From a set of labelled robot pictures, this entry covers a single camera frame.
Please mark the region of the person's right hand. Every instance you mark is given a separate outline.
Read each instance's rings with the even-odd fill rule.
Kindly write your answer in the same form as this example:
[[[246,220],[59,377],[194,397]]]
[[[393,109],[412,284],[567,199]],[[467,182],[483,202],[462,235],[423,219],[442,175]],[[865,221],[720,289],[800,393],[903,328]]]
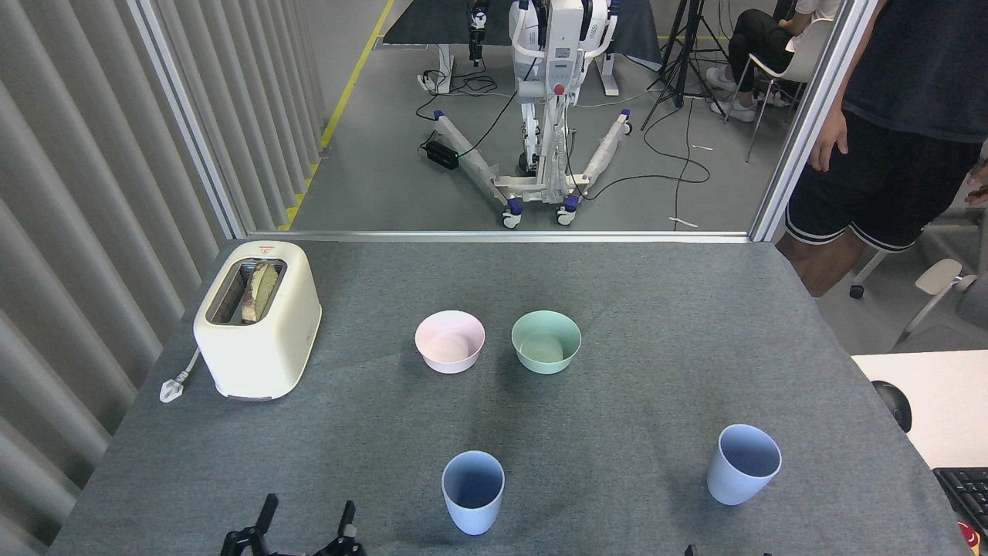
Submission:
[[[849,154],[848,125],[839,105],[828,111],[811,148],[808,164],[815,171],[829,171],[834,151],[842,155]]]

